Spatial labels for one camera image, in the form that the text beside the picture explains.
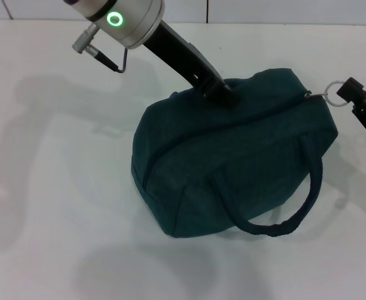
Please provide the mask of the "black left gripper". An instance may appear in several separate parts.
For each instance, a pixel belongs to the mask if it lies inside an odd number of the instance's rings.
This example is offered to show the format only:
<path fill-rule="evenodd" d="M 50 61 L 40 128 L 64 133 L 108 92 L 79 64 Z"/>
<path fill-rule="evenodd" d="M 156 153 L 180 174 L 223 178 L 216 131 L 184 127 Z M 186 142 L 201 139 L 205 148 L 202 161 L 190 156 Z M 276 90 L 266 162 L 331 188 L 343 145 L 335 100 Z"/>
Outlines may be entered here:
<path fill-rule="evenodd" d="M 239 95 L 225 84 L 202 53 L 164 21 L 160 22 L 144 46 L 210 102 L 225 108 L 232 108 L 240 102 Z"/>

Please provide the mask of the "dark teal insulated bag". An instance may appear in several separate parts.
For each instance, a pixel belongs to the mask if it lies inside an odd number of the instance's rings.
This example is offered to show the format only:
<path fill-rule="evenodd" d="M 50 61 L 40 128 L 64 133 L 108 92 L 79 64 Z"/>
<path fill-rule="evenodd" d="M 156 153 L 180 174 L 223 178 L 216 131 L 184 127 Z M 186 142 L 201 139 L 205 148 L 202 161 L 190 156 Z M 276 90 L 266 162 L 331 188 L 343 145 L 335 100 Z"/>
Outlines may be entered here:
<path fill-rule="evenodd" d="M 194 89 L 149 106 L 133 139 L 135 185 L 174 238 L 232 227 L 277 237 L 299 227 L 320 193 L 337 127 L 291 69 L 230 79 L 232 109 Z"/>

